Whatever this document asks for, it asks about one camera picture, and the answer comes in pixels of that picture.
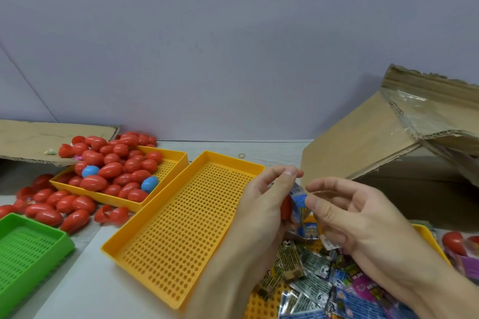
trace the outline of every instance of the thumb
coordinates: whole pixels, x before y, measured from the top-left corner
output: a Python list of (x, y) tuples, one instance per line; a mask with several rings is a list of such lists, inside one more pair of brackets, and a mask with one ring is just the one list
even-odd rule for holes
[(272, 201), (275, 205), (281, 205), (296, 182), (297, 171), (298, 169), (295, 166), (286, 166), (284, 172), (276, 178), (274, 184), (265, 193), (268, 200)]
[(326, 224), (346, 233), (354, 233), (358, 227), (358, 213), (348, 212), (315, 195), (306, 197), (306, 207)]

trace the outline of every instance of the blue plastic egg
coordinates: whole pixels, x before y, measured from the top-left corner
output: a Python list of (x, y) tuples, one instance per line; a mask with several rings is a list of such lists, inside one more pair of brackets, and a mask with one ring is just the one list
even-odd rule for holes
[(155, 177), (154, 175), (152, 175), (151, 177), (145, 179), (143, 183), (141, 183), (141, 189), (147, 193), (151, 193), (153, 189), (155, 189), (155, 187), (158, 185), (158, 183), (159, 183), (158, 177)]
[(87, 165), (82, 171), (81, 176), (86, 178), (89, 175), (97, 175), (100, 169), (95, 165)]

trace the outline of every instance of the cardboard box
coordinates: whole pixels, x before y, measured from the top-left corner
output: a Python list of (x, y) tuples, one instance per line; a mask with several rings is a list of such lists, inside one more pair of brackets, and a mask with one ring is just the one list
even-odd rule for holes
[(408, 219), (479, 230), (479, 86), (391, 65), (381, 88), (304, 150), (302, 185), (354, 179)]
[(117, 132), (118, 128), (113, 126), (0, 120), (0, 158), (71, 165), (78, 161), (47, 155), (45, 151), (52, 149), (57, 152), (62, 144), (71, 143), (76, 135), (94, 135), (109, 141)]

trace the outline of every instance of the green plastic tray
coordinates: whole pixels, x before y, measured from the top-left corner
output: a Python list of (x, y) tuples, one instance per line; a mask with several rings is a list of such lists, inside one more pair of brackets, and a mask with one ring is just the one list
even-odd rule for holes
[(15, 213), (0, 219), (0, 319), (74, 248), (63, 231)]

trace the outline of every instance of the pile of packets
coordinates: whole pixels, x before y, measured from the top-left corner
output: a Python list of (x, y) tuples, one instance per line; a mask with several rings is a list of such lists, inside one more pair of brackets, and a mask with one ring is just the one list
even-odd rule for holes
[[(299, 185), (290, 193), (292, 217), (300, 222), (293, 232), (302, 242), (284, 241), (274, 266), (255, 288), (267, 301), (284, 281), (290, 290), (282, 293), (279, 319), (398, 319), (418, 318), (369, 278), (341, 247), (319, 235), (317, 223), (304, 223), (310, 211), (304, 205), (306, 194)], [(323, 245), (311, 245), (321, 239)]]

